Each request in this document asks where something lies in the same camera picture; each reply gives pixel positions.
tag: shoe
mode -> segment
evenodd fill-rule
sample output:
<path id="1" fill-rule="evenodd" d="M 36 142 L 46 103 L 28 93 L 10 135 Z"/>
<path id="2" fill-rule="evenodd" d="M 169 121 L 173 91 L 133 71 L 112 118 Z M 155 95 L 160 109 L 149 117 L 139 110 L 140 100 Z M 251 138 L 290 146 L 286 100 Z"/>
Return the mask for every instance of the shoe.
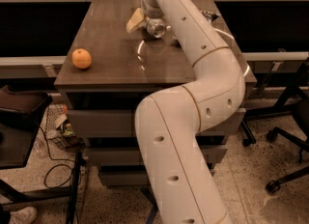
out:
<path id="1" fill-rule="evenodd" d="M 38 211 L 34 207 L 26 207 L 19 211 L 11 212 L 9 224 L 31 224 L 37 217 Z"/>

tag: black seat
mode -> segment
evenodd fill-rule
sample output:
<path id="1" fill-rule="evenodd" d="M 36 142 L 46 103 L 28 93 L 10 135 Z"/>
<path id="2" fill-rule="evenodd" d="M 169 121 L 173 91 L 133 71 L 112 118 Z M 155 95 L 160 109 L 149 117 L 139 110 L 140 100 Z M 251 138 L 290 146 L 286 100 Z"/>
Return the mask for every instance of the black seat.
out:
<path id="1" fill-rule="evenodd" d="M 300 147 L 299 150 L 299 163 L 302 162 L 303 151 L 309 152 L 309 98 L 300 100 L 294 105 L 292 110 L 292 116 L 295 119 L 297 125 L 301 128 L 304 134 L 307 136 L 306 140 L 303 141 L 298 137 L 290 134 L 289 132 L 283 130 L 280 127 L 275 127 L 270 130 L 267 134 L 267 141 L 273 142 L 276 140 L 278 133 L 296 144 Z M 266 190 L 269 193 L 274 193 L 280 189 L 280 185 L 285 182 L 290 182 L 292 180 L 298 179 L 300 177 L 309 174 L 309 166 L 302 168 L 294 173 L 286 175 L 276 181 L 271 181 L 267 184 Z"/>
<path id="2" fill-rule="evenodd" d="M 45 109 L 51 102 L 52 97 L 44 92 L 17 92 L 10 86 L 0 90 L 0 170 L 26 166 Z M 0 194 L 10 200 L 9 204 L 69 197 L 66 223 L 72 224 L 82 163 L 78 152 L 70 186 L 19 192 L 0 180 Z"/>

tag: wire basket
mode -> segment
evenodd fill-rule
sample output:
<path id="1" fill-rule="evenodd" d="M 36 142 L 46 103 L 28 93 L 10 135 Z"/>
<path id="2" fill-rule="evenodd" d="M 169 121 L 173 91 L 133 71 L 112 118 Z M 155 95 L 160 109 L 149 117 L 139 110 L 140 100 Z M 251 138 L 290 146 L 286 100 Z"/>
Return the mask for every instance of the wire basket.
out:
<path id="1" fill-rule="evenodd" d="M 55 126 L 55 121 L 62 115 L 64 114 L 64 104 L 50 104 L 47 108 L 47 116 L 46 116 L 46 128 L 45 128 L 45 133 L 48 134 L 48 132 L 52 130 L 56 130 Z M 70 136 L 70 137 L 65 137 L 59 134 L 57 137 L 48 139 L 48 142 L 53 143 L 56 145 L 59 149 L 64 150 L 64 149 L 69 149 L 69 148 L 74 148 L 78 146 L 83 146 L 83 140 L 80 138 L 77 138 L 76 136 Z"/>

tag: desk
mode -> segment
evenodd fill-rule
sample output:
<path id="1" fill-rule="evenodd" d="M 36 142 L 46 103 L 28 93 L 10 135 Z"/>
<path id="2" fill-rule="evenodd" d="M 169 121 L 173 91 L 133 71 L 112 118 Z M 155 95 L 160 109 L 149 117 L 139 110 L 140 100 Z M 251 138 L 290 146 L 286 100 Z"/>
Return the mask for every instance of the desk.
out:
<path id="1" fill-rule="evenodd" d="M 217 12 L 211 0 L 194 2 L 201 10 Z M 69 109 L 71 125 L 84 139 L 86 153 L 106 185 L 148 183 L 135 138 L 135 108 L 155 91 L 194 80 L 193 70 L 171 31 L 162 40 L 153 40 L 142 30 L 126 32 L 126 23 L 138 7 L 139 0 L 94 0 L 55 81 Z M 221 17 L 213 25 L 230 40 Z M 237 45 L 228 43 L 245 72 L 250 91 L 255 78 Z M 71 61 L 78 47 L 87 49 L 93 57 L 87 70 L 79 70 Z M 198 135 L 211 168 L 223 158 L 225 141 L 238 129 L 243 115 L 241 108 L 224 124 Z"/>

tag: black panel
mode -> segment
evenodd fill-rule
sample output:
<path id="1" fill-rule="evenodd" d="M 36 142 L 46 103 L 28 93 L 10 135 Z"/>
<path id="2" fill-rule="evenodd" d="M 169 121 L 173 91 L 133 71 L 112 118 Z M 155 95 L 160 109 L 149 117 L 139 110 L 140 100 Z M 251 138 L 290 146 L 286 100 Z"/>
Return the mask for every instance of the black panel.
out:
<path id="1" fill-rule="evenodd" d="M 0 3 L 0 57 L 67 55 L 90 4 Z"/>
<path id="2" fill-rule="evenodd" d="M 242 52 L 309 51 L 308 1 L 216 1 Z"/>

